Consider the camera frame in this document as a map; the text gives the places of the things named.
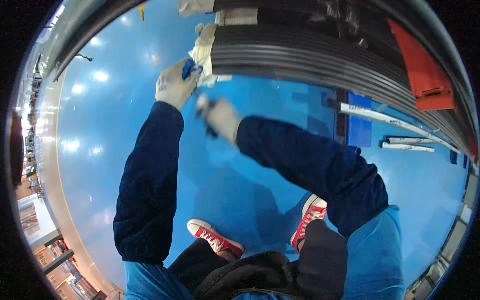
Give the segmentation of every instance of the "white shoe sole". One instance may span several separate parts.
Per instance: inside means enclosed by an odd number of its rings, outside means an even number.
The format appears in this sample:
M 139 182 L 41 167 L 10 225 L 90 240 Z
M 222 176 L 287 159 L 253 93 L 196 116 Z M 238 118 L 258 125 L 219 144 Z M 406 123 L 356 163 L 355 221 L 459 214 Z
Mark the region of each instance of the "white shoe sole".
M 301 217 L 303 218 L 305 216 L 305 214 L 307 213 L 308 211 L 308 208 L 310 207 L 310 205 L 313 204 L 313 202 L 315 201 L 318 201 L 318 207 L 327 207 L 327 202 L 320 198 L 319 196 L 315 195 L 315 194 L 312 194 L 310 197 L 308 197 L 307 201 L 305 202 L 305 204 L 303 205 L 303 209 L 301 211 Z M 295 248 L 295 246 L 293 245 L 293 239 L 295 237 L 295 235 L 297 234 L 297 232 L 295 231 L 292 235 L 292 237 L 290 238 L 290 245 L 292 245 L 293 248 Z
M 243 246 L 241 244 L 239 244 L 239 243 L 237 243 L 233 240 L 227 239 L 226 237 L 224 237 L 223 235 L 218 233 L 218 231 L 216 231 L 212 227 L 212 225 L 208 224 L 207 222 L 199 220 L 199 219 L 191 219 L 190 221 L 187 222 L 187 229 L 193 236 L 195 236 L 195 234 L 197 233 L 197 231 L 200 227 L 208 229 L 209 231 L 211 231 L 211 232 L 215 233 L 216 235 L 222 237 L 223 239 L 225 239 L 226 241 L 228 241 L 230 244 L 234 245 L 235 247 L 240 248 L 241 251 L 244 252 Z

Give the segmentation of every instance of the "white work glove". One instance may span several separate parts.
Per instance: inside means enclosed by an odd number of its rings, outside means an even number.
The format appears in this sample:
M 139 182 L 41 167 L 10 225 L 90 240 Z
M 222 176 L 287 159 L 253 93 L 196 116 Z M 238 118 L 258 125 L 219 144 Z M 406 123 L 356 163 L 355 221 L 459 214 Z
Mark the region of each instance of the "white work glove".
M 197 109 L 216 134 L 237 145 L 237 130 L 241 119 L 230 103 L 225 99 L 212 103 L 205 95 L 200 95 L 197 100 Z
M 183 59 L 166 69 L 156 81 L 155 99 L 181 110 L 197 86 L 202 70 L 191 59 Z

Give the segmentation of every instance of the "worker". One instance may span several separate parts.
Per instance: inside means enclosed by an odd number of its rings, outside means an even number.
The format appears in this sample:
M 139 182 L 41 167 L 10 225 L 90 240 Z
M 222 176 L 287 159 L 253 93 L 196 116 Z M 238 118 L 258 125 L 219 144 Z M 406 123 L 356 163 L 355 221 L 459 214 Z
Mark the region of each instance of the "worker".
M 223 236 L 222 228 L 192 219 L 187 227 L 197 239 L 163 266 L 177 207 L 180 111 L 201 71 L 184 59 L 161 73 L 156 103 L 125 164 L 113 220 L 125 298 L 402 299 L 399 210 L 388 205 L 377 167 L 293 124 L 241 119 L 225 100 L 200 107 L 208 126 L 243 155 L 312 193 L 290 240 L 299 259 L 289 262 L 279 252 L 242 258 L 243 246 Z M 325 224 L 327 204 L 338 233 Z

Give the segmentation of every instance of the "yellow object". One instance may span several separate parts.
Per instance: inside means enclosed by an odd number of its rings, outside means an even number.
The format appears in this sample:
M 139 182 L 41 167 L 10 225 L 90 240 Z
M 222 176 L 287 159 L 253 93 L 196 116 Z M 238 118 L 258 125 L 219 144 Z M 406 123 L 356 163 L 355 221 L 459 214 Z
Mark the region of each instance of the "yellow object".
M 145 4 L 144 3 L 142 3 L 138 6 L 138 11 L 140 12 L 142 22 L 144 21 L 144 9 L 145 9 Z

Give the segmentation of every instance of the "blue floor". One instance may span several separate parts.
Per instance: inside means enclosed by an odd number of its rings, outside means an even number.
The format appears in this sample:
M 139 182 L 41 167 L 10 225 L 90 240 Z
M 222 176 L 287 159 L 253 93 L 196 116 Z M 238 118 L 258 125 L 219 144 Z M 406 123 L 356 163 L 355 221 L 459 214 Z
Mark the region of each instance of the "blue floor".
M 107 281 L 124 288 L 120 256 L 113 244 L 112 220 L 124 163 L 155 100 L 160 72 L 187 56 L 195 26 L 214 16 L 177 16 L 176 2 L 150 1 L 145 21 L 138 9 L 97 35 L 67 70 L 60 101 L 58 147 L 65 197 L 78 233 Z M 334 112 L 319 105 L 331 91 L 267 79 L 234 76 L 214 88 L 241 115 L 260 114 L 333 136 Z M 398 115 L 390 109 L 385 113 Z M 178 209 L 170 265 L 193 238 L 187 221 L 201 218 L 245 245 L 246 254 L 279 250 L 295 259 L 289 238 L 300 220 L 306 191 L 262 168 L 222 140 L 205 136 L 191 101 L 182 111 Z M 378 166 L 391 204 L 401 208 L 406 284 L 425 271 L 440 249 L 455 215 L 467 171 L 449 161 L 449 150 L 435 153 L 378 147 L 385 135 L 410 132 L 373 122 L 372 146 L 362 155 Z

